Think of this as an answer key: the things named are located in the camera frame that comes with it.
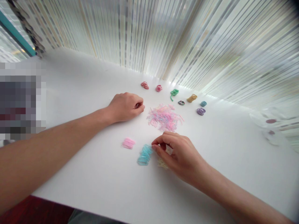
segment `sheer curtain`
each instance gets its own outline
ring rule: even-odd
[[[60,46],[256,110],[298,147],[299,23],[287,0],[24,0],[46,50]]]

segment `pile of rubber bands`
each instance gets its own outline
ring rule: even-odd
[[[160,125],[159,130],[161,131],[171,131],[175,132],[177,129],[178,121],[183,124],[184,119],[176,114],[173,105],[163,105],[160,104],[159,107],[150,109],[147,119],[149,120],[149,125],[155,128]]]

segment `red hair tie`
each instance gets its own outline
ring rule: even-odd
[[[156,87],[156,91],[157,92],[160,92],[162,90],[162,86],[161,85],[157,85],[157,87]]]
[[[149,89],[149,86],[147,85],[147,82],[141,83],[141,86],[145,89]]]

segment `table surface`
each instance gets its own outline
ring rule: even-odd
[[[34,196],[127,223],[232,223],[220,205],[158,167],[156,154],[148,166],[137,164],[143,145],[162,134],[146,117],[163,103],[175,106],[185,120],[177,132],[188,136],[210,165],[289,218],[298,217],[299,154],[281,134],[280,146],[270,145],[250,120],[250,109],[69,49],[21,63],[44,63],[47,128],[106,107],[117,93],[138,94],[145,105],[137,118],[97,134]],[[149,90],[140,86],[143,81]],[[161,92],[155,91],[158,84]],[[171,102],[174,88],[179,94]],[[198,98],[188,103],[192,93]],[[201,101],[207,102],[204,116],[196,113]],[[136,141],[132,150],[121,146],[127,137]]]

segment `red floor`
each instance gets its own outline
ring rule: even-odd
[[[0,216],[0,224],[66,224],[73,208],[33,196]]]

